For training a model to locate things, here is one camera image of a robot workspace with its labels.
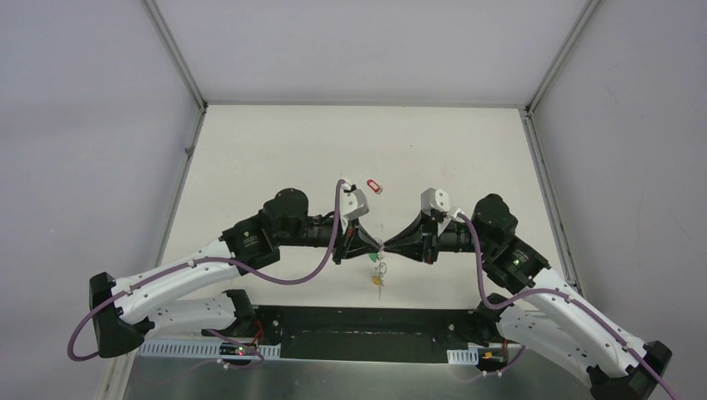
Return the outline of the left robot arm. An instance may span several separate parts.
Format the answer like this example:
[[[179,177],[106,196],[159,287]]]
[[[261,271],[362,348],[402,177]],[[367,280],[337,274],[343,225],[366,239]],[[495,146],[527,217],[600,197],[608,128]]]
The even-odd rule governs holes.
[[[244,291],[229,289],[193,300],[187,295],[249,274],[278,285],[299,285],[316,277],[328,262],[340,264],[382,249],[360,225],[369,205],[356,186],[338,182],[334,209],[328,214],[311,216],[308,205],[304,192],[285,188],[255,215],[186,257],[128,277],[107,272],[91,277],[87,320],[93,325],[97,356],[122,356],[159,333],[213,329],[224,336],[244,337],[255,322]],[[262,270],[280,260],[282,246],[324,248],[325,253],[304,277],[276,278]]]

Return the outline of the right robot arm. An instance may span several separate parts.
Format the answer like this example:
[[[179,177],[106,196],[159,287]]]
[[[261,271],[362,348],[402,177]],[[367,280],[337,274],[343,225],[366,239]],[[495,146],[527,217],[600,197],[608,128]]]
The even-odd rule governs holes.
[[[674,396],[664,373],[671,350],[612,322],[516,233],[517,218],[500,195],[472,212],[430,188],[416,219],[384,249],[431,264],[440,253],[472,253],[481,302],[478,338],[502,338],[538,353],[588,387],[595,399],[646,399],[656,388]]]

